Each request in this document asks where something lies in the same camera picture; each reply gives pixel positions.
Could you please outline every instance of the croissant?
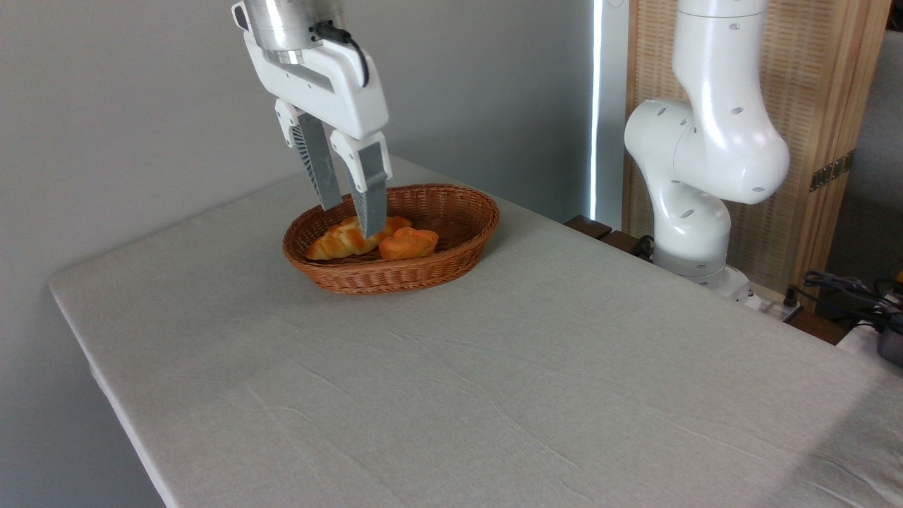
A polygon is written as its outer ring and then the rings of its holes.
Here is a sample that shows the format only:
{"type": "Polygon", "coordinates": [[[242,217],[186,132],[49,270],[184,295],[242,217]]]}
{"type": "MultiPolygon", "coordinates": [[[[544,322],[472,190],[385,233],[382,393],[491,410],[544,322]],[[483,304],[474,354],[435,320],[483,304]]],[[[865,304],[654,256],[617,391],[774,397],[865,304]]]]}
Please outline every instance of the croissant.
{"type": "Polygon", "coordinates": [[[341,224],[336,224],[326,230],[323,236],[311,244],[305,256],[307,259],[325,260],[364,254],[373,250],[380,241],[392,236],[399,228],[410,225],[411,222],[400,215],[387,217],[386,227],[365,239],[358,218],[348,217],[341,224]]]}
{"type": "Polygon", "coordinates": [[[383,259],[422,258],[433,254],[438,242],[439,235],[433,231],[400,228],[379,243],[379,254],[383,259]]]}

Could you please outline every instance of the white tablecloth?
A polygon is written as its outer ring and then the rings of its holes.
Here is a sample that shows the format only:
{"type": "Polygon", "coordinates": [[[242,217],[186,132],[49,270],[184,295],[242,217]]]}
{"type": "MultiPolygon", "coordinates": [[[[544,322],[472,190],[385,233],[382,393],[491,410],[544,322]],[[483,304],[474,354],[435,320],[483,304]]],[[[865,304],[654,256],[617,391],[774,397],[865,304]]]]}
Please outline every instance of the white tablecloth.
{"type": "Polygon", "coordinates": [[[170,506],[903,505],[882,369],[508,202],[463,278],[333,295],[281,251],[314,204],[297,177],[51,281],[170,506]]]}

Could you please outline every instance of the wicker basket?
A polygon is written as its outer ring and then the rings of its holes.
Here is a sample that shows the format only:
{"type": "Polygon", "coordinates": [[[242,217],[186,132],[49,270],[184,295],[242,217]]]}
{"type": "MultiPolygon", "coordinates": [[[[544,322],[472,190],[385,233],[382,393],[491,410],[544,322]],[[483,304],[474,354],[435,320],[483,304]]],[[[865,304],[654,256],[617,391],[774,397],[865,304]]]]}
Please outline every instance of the wicker basket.
{"type": "Polygon", "coordinates": [[[319,205],[295,219],[283,239],[293,266],[317,286],[343,295],[375,295],[438,286],[469,272],[498,226],[498,206],[486,194],[458,185],[431,183],[394,187],[387,193],[388,215],[401,215],[421,230],[439,234],[436,253],[386,261],[379,250],[344,259],[314,261],[304,252],[333,224],[355,214],[346,195],[324,211],[319,205]]]}

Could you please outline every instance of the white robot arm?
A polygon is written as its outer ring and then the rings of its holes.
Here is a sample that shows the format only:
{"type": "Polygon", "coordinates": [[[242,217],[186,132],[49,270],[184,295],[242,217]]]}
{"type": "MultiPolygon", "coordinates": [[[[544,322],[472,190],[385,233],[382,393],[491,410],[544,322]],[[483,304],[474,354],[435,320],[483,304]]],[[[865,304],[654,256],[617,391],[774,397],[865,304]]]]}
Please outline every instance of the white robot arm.
{"type": "Polygon", "coordinates": [[[787,144],[768,119],[759,57],[768,0],[679,0],[672,59],[690,104],[639,105],[625,145],[652,197],[655,263],[738,301],[749,281],[725,264],[731,217],[787,176],[787,144]]]}
{"type": "Polygon", "coordinates": [[[392,177],[380,131],[388,109],[373,60],[341,29],[339,0],[245,0],[232,14],[323,209],[341,202],[331,147],[345,163],[364,236],[382,230],[392,177]],[[329,142],[324,123],[334,127],[329,142]]]}

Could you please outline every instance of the black cable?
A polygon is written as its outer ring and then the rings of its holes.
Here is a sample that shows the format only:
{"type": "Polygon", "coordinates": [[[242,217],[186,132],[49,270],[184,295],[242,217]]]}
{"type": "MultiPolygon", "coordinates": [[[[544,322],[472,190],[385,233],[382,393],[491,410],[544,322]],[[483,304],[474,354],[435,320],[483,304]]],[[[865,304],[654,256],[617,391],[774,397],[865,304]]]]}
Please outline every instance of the black cable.
{"type": "Polygon", "coordinates": [[[360,58],[360,66],[364,69],[364,87],[365,88],[370,82],[370,67],[367,65],[367,56],[364,55],[363,50],[360,49],[358,43],[355,42],[354,38],[351,37],[351,34],[342,30],[337,26],[333,26],[329,23],[317,23],[314,27],[314,31],[321,38],[326,39],[327,41],[333,41],[338,44],[349,44],[354,48],[354,51],[358,52],[358,57],[360,58]]]}
{"type": "Polygon", "coordinates": [[[639,237],[637,240],[637,245],[634,246],[633,250],[630,251],[631,256],[645,256],[646,258],[652,258],[652,251],[655,245],[656,239],[652,238],[652,235],[643,235],[639,237]]]}
{"type": "Polygon", "coordinates": [[[838,277],[827,272],[809,270],[803,275],[803,280],[804,286],[806,287],[826,287],[833,291],[840,291],[850,298],[865,302],[872,306],[885,305],[897,307],[895,302],[888,300],[884,296],[872,293],[858,278],[838,277]]]}
{"type": "Polygon", "coordinates": [[[896,332],[896,333],[898,333],[898,334],[903,334],[903,331],[900,331],[900,329],[897,328],[897,326],[899,325],[899,323],[894,323],[893,320],[885,319],[885,318],[883,318],[883,317],[877,317],[877,316],[875,316],[875,315],[867,315],[867,314],[863,314],[863,313],[860,313],[860,312],[856,312],[856,311],[853,311],[853,310],[850,310],[850,309],[846,309],[846,308],[840,307],[840,306],[838,306],[838,305],[836,305],[836,304],[833,304],[833,303],[831,303],[831,302],[829,302],[829,301],[827,301],[827,300],[824,300],[824,299],[822,299],[822,298],[819,298],[818,296],[810,295],[810,294],[806,293],[805,291],[803,291],[802,289],[800,289],[799,287],[796,287],[796,286],[790,286],[790,287],[791,287],[794,291],[796,291],[796,293],[797,293],[798,295],[805,296],[806,298],[809,298],[810,300],[813,300],[813,301],[815,301],[815,302],[817,302],[817,303],[819,303],[819,304],[824,304],[824,305],[826,305],[826,306],[829,306],[829,307],[831,307],[833,310],[835,310],[835,311],[837,311],[837,312],[839,312],[839,313],[851,315],[851,316],[854,316],[854,317],[858,317],[858,318],[860,318],[862,321],[868,321],[868,322],[873,323],[873,324],[875,324],[875,325],[886,326],[886,327],[890,328],[891,330],[893,330],[894,332],[896,332]]]}

